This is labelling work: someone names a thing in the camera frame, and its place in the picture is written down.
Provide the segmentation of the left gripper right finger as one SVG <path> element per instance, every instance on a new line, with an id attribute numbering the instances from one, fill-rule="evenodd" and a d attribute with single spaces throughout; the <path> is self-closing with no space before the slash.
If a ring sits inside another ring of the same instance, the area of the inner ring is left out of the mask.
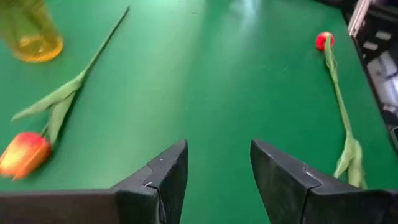
<path id="1" fill-rule="evenodd" d="M 271 223 L 397 223 L 396 191 L 353 187 L 261 140 L 250 157 Z"/>

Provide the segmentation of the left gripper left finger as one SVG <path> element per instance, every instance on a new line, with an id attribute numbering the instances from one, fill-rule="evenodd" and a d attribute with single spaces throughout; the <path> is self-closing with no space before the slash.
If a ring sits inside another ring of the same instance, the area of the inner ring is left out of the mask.
<path id="1" fill-rule="evenodd" d="M 1 192 L 1 223 L 179 223 L 187 176 L 180 140 L 108 189 Z"/>

